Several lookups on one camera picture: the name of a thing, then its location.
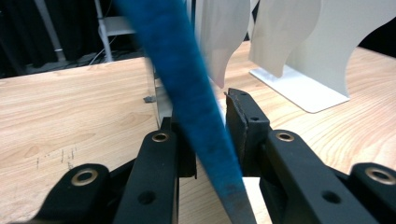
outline white object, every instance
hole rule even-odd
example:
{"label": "white object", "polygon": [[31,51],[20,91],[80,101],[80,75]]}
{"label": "white object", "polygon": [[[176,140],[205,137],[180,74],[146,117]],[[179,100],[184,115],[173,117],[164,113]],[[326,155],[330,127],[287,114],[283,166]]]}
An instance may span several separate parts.
{"label": "white object", "polygon": [[99,0],[95,0],[96,13],[99,22],[99,33],[105,47],[106,62],[113,62],[111,47],[108,37],[112,35],[130,35],[135,31],[123,17],[103,17],[102,8]]}
{"label": "white object", "polygon": [[198,0],[195,32],[212,80],[224,87],[233,52],[248,32],[250,0]]}
{"label": "white object", "polygon": [[[396,16],[396,1],[263,0],[258,14],[250,59],[274,77],[289,72],[283,70],[285,64],[299,75],[282,77],[274,85],[274,79],[263,70],[251,73],[282,95],[291,94],[288,99],[302,109],[315,113],[348,100],[348,59],[364,37]],[[315,84],[306,82],[308,78]],[[280,84],[282,80],[289,84]],[[291,80],[301,85],[300,89],[292,87]],[[285,87],[294,88],[293,93],[283,92]],[[328,92],[319,87],[338,92],[344,100],[339,94],[318,97]]]}

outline dark wall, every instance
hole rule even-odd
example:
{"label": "dark wall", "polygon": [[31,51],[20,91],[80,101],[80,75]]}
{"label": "dark wall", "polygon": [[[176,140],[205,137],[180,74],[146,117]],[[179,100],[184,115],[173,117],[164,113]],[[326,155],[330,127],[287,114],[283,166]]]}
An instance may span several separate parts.
{"label": "dark wall", "polygon": [[[93,0],[46,1],[67,61],[103,47]],[[0,0],[0,74],[24,74],[24,66],[57,62],[34,0]]]}
{"label": "dark wall", "polygon": [[396,18],[370,33],[359,46],[396,58]]}

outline small metal piece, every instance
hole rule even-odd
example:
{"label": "small metal piece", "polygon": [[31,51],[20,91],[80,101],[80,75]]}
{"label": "small metal piece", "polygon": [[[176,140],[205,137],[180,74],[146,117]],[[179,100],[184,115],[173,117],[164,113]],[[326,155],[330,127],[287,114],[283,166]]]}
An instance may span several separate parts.
{"label": "small metal piece", "polygon": [[76,187],[85,186],[91,184],[96,179],[97,176],[98,176],[98,172],[96,170],[93,170],[92,168],[83,169],[78,171],[73,176],[72,184]]}
{"label": "small metal piece", "polygon": [[168,140],[169,135],[166,133],[156,133],[152,136],[152,140],[154,142],[165,142],[166,140]]}
{"label": "small metal piece", "polygon": [[154,95],[146,96],[145,98],[143,98],[143,100],[145,101],[146,104],[157,102]]}
{"label": "small metal piece", "polygon": [[375,167],[369,167],[365,170],[365,172],[370,178],[381,184],[396,185],[396,177],[394,177],[387,171],[380,170]]}
{"label": "small metal piece", "polygon": [[292,142],[294,141],[294,137],[293,135],[289,134],[289,133],[277,133],[276,134],[276,138],[284,141],[284,142]]}

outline white curved panel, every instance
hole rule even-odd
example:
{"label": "white curved panel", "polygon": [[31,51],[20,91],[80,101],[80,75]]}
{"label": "white curved panel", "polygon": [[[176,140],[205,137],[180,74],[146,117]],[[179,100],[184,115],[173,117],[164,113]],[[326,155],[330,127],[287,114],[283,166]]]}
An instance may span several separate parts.
{"label": "white curved panel", "polygon": [[212,80],[224,87],[233,52],[248,31],[250,0],[197,0],[195,31]]}
{"label": "white curved panel", "polygon": [[317,25],[321,0],[261,0],[249,59],[276,77]]}
{"label": "white curved panel", "polygon": [[395,0],[323,0],[315,31],[292,51],[287,65],[348,96],[346,69],[353,49],[395,16]]}
{"label": "white curved panel", "polygon": [[[345,71],[353,49],[396,16],[395,0],[321,0],[318,22],[303,39],[303,35],[291,33],[308,34],[306,24],[297,21],[304,13],[316,16],[314,9],[295,7],[300,3],[291,0],[261,4],[265,2],[268,5],[259,8],[251,50],[251,59],[262,68],[250,73],[311,113],[349,100]],[[291,7],[304,13],[292,14]],[[282,16],[271,15],[274,12]],[[294,44],[288,57],[287,49]]]}

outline white stand base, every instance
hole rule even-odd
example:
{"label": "white stand base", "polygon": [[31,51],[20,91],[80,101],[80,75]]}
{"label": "white stand base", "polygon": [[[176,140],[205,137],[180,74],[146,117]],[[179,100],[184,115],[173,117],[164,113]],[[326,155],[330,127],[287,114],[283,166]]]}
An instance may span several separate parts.
{"label": "white stand base", "polygon": [[262,68],[252,69],[250,74],[309,113],[317,113],[349,100],[349,97],[286,65],[282,77],[275,77]]}

